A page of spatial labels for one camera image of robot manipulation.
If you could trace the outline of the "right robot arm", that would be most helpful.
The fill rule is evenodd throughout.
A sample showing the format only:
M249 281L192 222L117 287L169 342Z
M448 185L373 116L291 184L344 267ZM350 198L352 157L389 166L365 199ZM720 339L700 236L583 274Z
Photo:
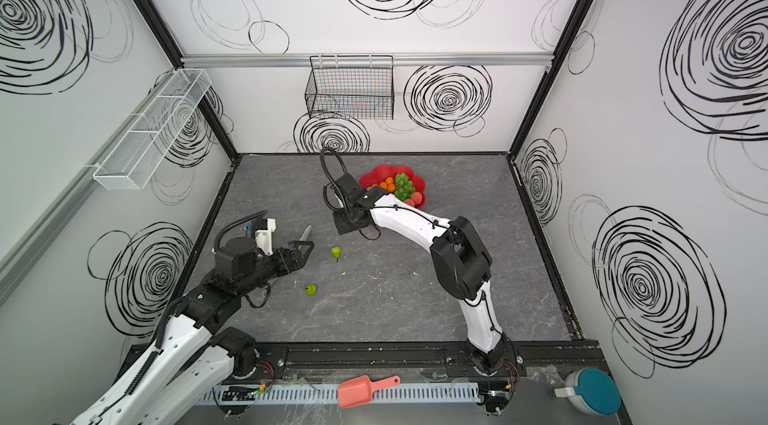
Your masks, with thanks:
M490 376L503 366L507 337L491 296L493 259L467 218L428 214L381 187L361 186L348 173L323 186L323 200L341 235L375 226L426 250L438 283L459 302L474 367Z

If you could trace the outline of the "red flower fruit bowl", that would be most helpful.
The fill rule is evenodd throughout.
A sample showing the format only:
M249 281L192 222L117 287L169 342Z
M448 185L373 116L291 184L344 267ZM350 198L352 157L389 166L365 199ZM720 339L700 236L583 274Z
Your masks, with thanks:
M410 167L405 165L388 165L382 164L375 167L371 172L364 174L359 179L359 184L366 188L381 188L380 182L385 182L387 177L394 178L399 173L407 173L415 186L416 192L420 192L423 195L423 201L420 204L415 204L416 208L423 208L427 202L426 197L426 181L419 175L417 175Z

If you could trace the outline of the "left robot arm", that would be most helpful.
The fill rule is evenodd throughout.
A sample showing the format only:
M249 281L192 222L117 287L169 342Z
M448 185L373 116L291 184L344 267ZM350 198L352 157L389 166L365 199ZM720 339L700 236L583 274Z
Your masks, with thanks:
M233 373L260 364L254 339L227 326L250 293L303 268L314 248L295 240L267 251L249 236L217 241L215 267L162 314L153 343L77 424L173 424Z

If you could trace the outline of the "green grape bunch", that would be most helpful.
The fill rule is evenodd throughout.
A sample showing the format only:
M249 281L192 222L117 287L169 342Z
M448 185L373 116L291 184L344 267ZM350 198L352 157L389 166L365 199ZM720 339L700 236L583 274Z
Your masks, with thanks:
M407 173L399 173L394 177L396 197L405 202L416 192L415 186Z

